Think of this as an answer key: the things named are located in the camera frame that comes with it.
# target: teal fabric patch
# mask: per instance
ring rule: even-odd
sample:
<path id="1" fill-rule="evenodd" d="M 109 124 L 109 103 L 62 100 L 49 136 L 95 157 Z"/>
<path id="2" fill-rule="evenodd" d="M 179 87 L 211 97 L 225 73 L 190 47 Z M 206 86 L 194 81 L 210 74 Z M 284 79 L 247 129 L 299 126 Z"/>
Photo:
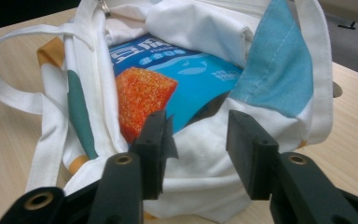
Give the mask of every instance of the teal fabric patch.
<path id="1" fill-rule="evenodd" d="M 96 159 L 94 136 L 91 130 L 89 111 L 87 110 L 84 92 L 77 73 L 68 70 L 68 110 L 69 120 L 77 133 L 80 144 L 91 160 Z"/>
<path id="2" fill-rule="evenodd" d="M 272 0 L 229 97 L 295 118 L 313 94 L 312 61 L 285 0 Z"/>

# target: screw hole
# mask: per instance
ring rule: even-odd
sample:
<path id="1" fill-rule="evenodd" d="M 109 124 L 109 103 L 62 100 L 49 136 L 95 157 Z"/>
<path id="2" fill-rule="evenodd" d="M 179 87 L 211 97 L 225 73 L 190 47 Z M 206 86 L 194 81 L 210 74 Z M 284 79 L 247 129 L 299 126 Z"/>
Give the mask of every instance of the screw hole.
<path id="1" fill-rule="evenodd" d="M 54 195 L 51 192 L 41 192 L 29 198 L 25 202 L 24 208 L 27 210 L 37 210 L 51 203 L 53 199 Z"/>
<path id="2" fill-rule="evenodd" d="M 301 156 L 290 156 L 289 157 L 289 160 L 292 162 L 292 163 L 295 163 L 295 164 L 298 164 L 298 165 L 304 165 L 307 163 L 307 160 L 305 160 L 303 157 Z"/>
<path id="3" fill-rule="evenodd" d="M 131 161 L 132 161 L 132 158 L 129 156 L 120 156 L 120 157 L 116 158 L 116 163 L 120 164 L 120 165 L 130 163 Z"/>

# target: orange fabric stripe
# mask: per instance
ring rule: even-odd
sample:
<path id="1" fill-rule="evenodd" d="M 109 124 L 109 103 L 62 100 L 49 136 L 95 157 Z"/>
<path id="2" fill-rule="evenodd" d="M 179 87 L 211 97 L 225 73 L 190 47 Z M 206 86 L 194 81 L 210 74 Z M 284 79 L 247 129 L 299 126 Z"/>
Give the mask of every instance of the orange fabric stripe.
<path id="1" fill-rule="evenodd" d="M 72 163 L 69 165 L 68 171 L 71 175 L 74 175 L 79 169 L 80 167 L 86 163 L 86 161 L 89 160 L 89 157 L 86 155 L 82 155 L 77 157 L 76 159 L 74 159 L 72 161 Z"/>
<path id="2" fill-rule="evenodd" d="M 298 145 L 297 148 L 302 148 L 302 147 L 306 146 L 307 143 L 308 143 L 307 141 L 301 141 L 300 145 Z"/>
<path id="3" fill-rule="evenodd" d="M 152 220 L 157 218 L 155 216 L 152 216 L 150 213 L 144 212 L 144 219 Z"/>
<path id="4" fill-rule="evenodd" d="M 39 66 L 42 66 L 44 63 L 50 63 L 54 66 L 62 67 L 63 58 L 65 56 L 63 42 L 58 37 L 55 37 L 46 45 L 39 48 L 36 55 Z"/>

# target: metal grommet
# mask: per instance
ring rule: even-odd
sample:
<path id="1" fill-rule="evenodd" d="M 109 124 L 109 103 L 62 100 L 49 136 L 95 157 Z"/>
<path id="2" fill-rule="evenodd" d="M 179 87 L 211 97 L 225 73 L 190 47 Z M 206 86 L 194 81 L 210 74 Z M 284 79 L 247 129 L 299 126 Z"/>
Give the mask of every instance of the metal grommet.
<path id="1" fill-rule="evenodd" d="M 289 157 L 289 161 L 298 165 L 305 165 L 307 164 L 307 160 L 299 155 L 291 155 Z"/>
<path id="2" fill-rule="evenodd" d="M 51 203 L 53 199 L 54 199 L 54 195 L 51 192 L 49 191 L 40 192 L 29 198 L 25 202 L 24 208 L 27 210 L 37 210 Z"/>
<path id="3" fill-rule="evenodd" d="M 110 10 L 109 10 L 109 6 L 106 4 L 106 2 L 104 0 L 99 0 L 101 8 L 103 9 L 103 13 L 105 14 L 106 18 L 111 17 L 112 15 L 110 14 Z"/>
<path id="4" fill-rule="evenodd" d="M 115 159 L 115 163 L 119 164 L 119 165 L 125 165 L 125 164 L 128 164 L 132 162 L 132 158 L 130 156 L 120 156 L 120 157 L 117 157 Z"/>

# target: orange food image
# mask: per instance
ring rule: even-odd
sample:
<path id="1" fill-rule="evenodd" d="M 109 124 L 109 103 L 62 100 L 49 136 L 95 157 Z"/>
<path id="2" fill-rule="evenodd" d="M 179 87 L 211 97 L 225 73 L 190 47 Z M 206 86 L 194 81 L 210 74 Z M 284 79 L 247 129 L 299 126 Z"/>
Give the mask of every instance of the orange food image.
<path id="1" fill-rule="evenodd" d="M 138 137 L 147 116 L 164 109 L 177 81 L 142 68 L 129 68 L 116 77 L 118 121 L 127 142 Z"/>

